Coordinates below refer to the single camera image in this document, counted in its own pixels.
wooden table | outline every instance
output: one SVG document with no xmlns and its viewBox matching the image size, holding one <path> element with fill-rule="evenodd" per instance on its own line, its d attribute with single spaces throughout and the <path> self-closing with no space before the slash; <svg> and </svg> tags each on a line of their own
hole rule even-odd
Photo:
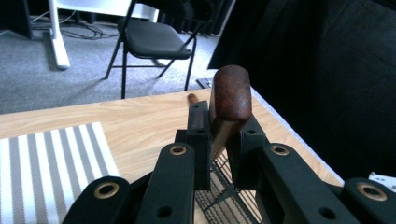
<svg viewBox="0 0 396 224">
<path fill-rule="evenodd" d="M 0 116 L 0 138 L 100 121 L 120 175 L 133 182 L 153 170 L 160 150 L 174 142 L 176 130 L 187 128 L 189 93 L 209 102 L 210 90 L 205 89 L 5 114 Z M 293 147 L 322 180 L 342 185 L 334 172 L 254 97 L 252 103 L 253 114 L 270 142 Z"/>
</svg>

black folding chair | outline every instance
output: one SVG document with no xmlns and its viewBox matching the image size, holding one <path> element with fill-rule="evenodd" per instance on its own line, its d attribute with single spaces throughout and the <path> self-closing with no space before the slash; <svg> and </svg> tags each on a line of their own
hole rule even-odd
<svg viewBox="0 0 396 224">
<path fill-rule="evenodd" d="M 167 24 L 131 18 L 134 6 L 144 4 L 159 9 L 176 20 L 194 23 L 194 30 L 187 41 L 183 41 L 175 29 Z M 214 6 L 210 0 L 132 0 L 125 19 L 119 22 L 120 37 L 107 68 L 105 79 L 108 79 L 112 68 L 122 68 L 121 99 L 125 99 L 127 67 L 162 67 L 161 77 L 175 60 L 190 59 L 184 91 L 189 87 L 192 63 L 195 55 L 197 34 L 211 21 Z M 123 42 L 122 65 L 113 65 L 120 43 Z M 154 65 L 127 65 L 127 56 L 131 53 L 136 58 L 150 59 Z M 171 60 L 161 64 L 157 60 Z"/>
</svg>

gray carpet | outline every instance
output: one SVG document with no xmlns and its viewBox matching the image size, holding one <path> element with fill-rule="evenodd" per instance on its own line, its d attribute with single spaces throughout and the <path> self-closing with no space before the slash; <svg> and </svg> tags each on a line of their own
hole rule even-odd
<svg viewBox="0 0 396 224">
<path fill-rule="evenodd" d="M 94 26 L 109 35 L 117 33 L 112 24 L 96 22 Z M 92 35 L 82 28 L 62 30 Z M 29 40 L 13 32 L 0 35 L 0 114 L 120 99 L 121 70 L 113 69 L 109 79 L 102 80 L 117 42 L 116 36 L 89 40 L 64 33 L 71 64 L 67 70 L 56 67 L 49 30 L 35 29 L 34 37 Z M 189 90 L 201 89 L 197 78 L 214 76 L 216 71 L 206 68 L 218 41 L 219 36 L 199 36 Z M 120 60 L 121 50 L 115 64 L 120 64 Z M 142 63 L 132 56 L 128 60 L 129 63 Z M 188 62 L 176 61 L 161 78 L 156 78 L 161 68 L 128 69 L 126 98 L 183 91 Z"/>
</svg>

black backdrop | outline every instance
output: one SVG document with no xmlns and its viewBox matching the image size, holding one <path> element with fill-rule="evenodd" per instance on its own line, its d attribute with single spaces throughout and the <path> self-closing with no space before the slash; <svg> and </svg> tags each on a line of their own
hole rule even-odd
<svg viewBox="0 0 396 224">
<path fill-rule="evenodd" d="M 26 0 L 0 1 L 0 26 L 32 39 L 29 16 Z"/>
<path fill-rule="evenodd" d="M 213 21 L 201 30 L 202 35 L 219 35 L 224 21 L 226 20 L 229 9 L 233 3 L 233 0 L 212 0 L 214 3 L 214 16 Z M 193 31 L 193 26 L 184 21 L 174 20 L 167 17 L 165 14 L 160 13 L 158 22 L 172 25 L 176 31 L 189 32 Z"/>
<path fill-rule="evenodd" d="M 396 176 L 394 1 L 237 1 L 208 68 L 253 88 L 343 178 Z"/>
</svg>

gray and white striped paper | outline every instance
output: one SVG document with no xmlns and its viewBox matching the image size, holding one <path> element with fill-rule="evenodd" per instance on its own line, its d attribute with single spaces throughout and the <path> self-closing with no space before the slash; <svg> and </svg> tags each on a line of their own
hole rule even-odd
<svg viewBox="0 0 396 224">
<path fill-rule="evenodd" d="M 0 139 L 0 223 L 60 223 L 106 175 L 119 172 L 99 122 Z"/>
</svg>

